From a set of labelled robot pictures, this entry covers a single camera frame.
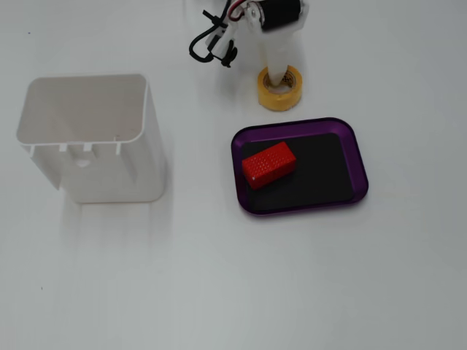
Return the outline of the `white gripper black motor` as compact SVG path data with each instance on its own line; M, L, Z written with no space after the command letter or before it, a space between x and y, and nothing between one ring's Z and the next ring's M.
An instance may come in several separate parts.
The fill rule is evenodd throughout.
M260 32L270 83L280 85L288 66L300 67L302 28L309 2L301 0L248 1L244 17L252 31Z

